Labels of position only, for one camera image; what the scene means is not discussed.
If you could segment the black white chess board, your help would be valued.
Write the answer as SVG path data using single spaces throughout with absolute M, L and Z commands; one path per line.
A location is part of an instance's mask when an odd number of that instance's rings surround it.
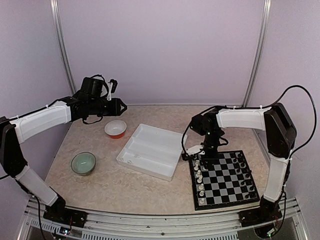
M 203 166 L 200 163 L 200 155 L 197 155 L 194 159 L 188 162 L 191 175 L 194 209 L 196 211 L 213 210 L 256 203 L 250 200 L 236 201 L 228 169 L 229 164 L 232 162 L 230 152 L 233 151 L 220 152 L 219 160 L 214 161 L 207 171 L 203 170 Z M 199 170 L 201 170 L 201 175 L 203 177 L 202 183 L 197 182 L 197 171 L 194 170 L 196 161 L 199 161 Z M 200 184 L 204 185 L 204 189 L 199 189 Z M 200 191 L 204 191 L 204 196 L 199 195 Z M 205 198 L 204 204 L 200 204 L 199 200 L 201 198 Z

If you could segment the white divided plastic tray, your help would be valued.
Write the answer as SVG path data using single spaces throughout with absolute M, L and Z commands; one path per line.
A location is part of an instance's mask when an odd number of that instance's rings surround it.
M 170 182 L 183 151 L 181 140 L 181 133 L 141 123 L 116 161 L 121 166 Z M 119 161 L 125 153 L 141 157 L 130 165 Z

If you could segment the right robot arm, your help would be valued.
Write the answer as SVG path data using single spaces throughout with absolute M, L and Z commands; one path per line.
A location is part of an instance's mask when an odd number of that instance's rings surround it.
M 204 137 L 201 144 L 183 153 L 189 162 L 197 211 L 259 203 L 255 216 L 260 222 L 279 211 L 297 136 L 282 104 L 251 109 L 214 106 L 193 116 L 188 128 Z M 224 138 L 226 128 L 250 129 L 256 136 L 265 134 L 266 144 L 260 147 L 269 171 L 263 194 L 258 192 L 242 150 L 219 151 L 228 144 Z

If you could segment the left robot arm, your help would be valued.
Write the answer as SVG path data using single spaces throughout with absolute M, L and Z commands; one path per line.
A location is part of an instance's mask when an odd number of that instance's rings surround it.
M 100 74 L 85 77 L 73 95 L 55 99 L 22 115 L 0 119 L 0 165 L 5 177 L 14 179 L 49 207 L 50 214 L 61 223 L 70 218 L 70 211 L 62 205 L 64 199 L 32 169 L 27 158 L 34 154 L 26 149 L 30 145 L 28 142 L 78 120 L 88 125 L 90 116 L 101 121 L 105 117 L 122 115 L 127 105 L 113 96 L 117 87 L 116 79 L 106 81 Z

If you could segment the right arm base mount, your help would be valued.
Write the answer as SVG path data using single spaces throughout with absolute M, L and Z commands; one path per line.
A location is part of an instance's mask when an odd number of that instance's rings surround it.
M 268 213 L 263 212 L 260 208 L 253 208 L 240 211 L 238 216 L 240 224 L 244 228 L 274 221 L 276 218 L 280 219 L 283 215 L 280 210 L 275 210 L 271 213 Z

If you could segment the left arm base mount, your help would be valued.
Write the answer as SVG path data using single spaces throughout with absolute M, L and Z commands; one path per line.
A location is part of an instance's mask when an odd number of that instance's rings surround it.
M 62 212 L 45 210 L 43 218 L 52 222 L 83 228 L 87 221 L 88 213 L 85 211 L 65 208 Z

